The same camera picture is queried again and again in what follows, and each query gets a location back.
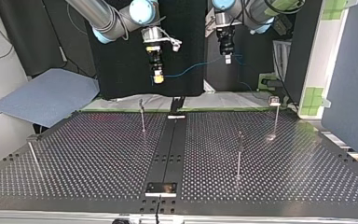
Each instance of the blue cable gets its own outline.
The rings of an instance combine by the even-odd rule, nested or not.
[[[222,59],[223,57],[220,56],[219,58],[211,61],[211,62],[207,62],[207,63],[196,63],[194,65],[192,65],[191,67],[187,68],[183,73],[180,73],[178,75],[173,75],[173,76],[165,76],[165,77],[181,77],[182,75],[186,74],[188,71],[190,71],[191,69],[195,68],[195,67],[198,67],[198,66],[203,66],[203,65],[207,65],[207,64],[210,64],[210,63],[215,63],[217,61],[219,61],[220,59]]]
[[[234,56],[235,60],[237,61],[237,63],[238,63],[239,65],[241,65],[241,66],[246,65],[246,63],[243,63],[243,62],[241,62],[241,61],[239,60],[239,58],[243,58],[242,55],[240,55],[240,54],[234,54],[234,55],[232,55],[232,56]],[[184,72],[182,72],[182,73],[180,73],[180,74],[172,75],[172,76],[165,76],[165,77],[181,77],[182,75],[186,74],[187,72],[189,72],[189,71],[192,70],[193,68],[196,68],[196,67],[198,67],[198,66],[207,65],[207,64],[210,64],[210,63],[215,63],[215,62],[219,61],[219,60],[222,59],[222,58],[224,58],[224,57],[223,57],[223,56],[220,56],[220,57],[218,57],[218,58],[216,58],[215,60],[210,61],[210,62],[206,62],[206,63],[196,63],[196,64],[190,66],[189,68],[187,68]]]
[[[248,83],[246,83],[246,82],[240,82],[240,84],[245,85],[245,86],[249,89],[249,91],[251,91],[251,90],[252,90],[251,86],[249,86],[249,84],[248,84]]]

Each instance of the metal post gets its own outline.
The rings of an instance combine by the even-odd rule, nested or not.
[[[146,132],[146,127],[145,127],[145,108],[143,106],[143,99],[139,100],[139,107],[141,108],[141,118],[142,118],[142,132]]]

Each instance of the blue sheet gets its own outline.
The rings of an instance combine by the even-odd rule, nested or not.
[[[98,82],[62,69],[50,69],[0,100],[0,112],[45,127],[90,103]]]

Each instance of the optical breadboard table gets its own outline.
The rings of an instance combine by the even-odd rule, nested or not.
[[[74,114],[0,161],[0,211],[358,219],[358,162],[293,113],[185,115]]]

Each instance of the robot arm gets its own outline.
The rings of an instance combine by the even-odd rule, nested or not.
[[[128,32],[159,20],[157,0],[134,0],[120,11],[104,0],[66,1],[89,21],[95,36],[104,44],[123,36],[128,38]]]
[[[275,16],[298,12],[304,1],[212,0],[220,53],[226,55],[226,62],[230,63],[230,55],[235,52],[235,25],[244,24],[252,34],[263,34],[274,22]]]
[[[144,27],[144,39],[155,83],[164,81],[162,73],[161,43],[172,43],[173,51],[178,51],[182,42],[171,38],[160,26],[158,0],[133,0],[120,11],[104,0],[66,0],[92,26],[93,33],[101,43],[108,44],[123,37],[128,39],[129,32]]]

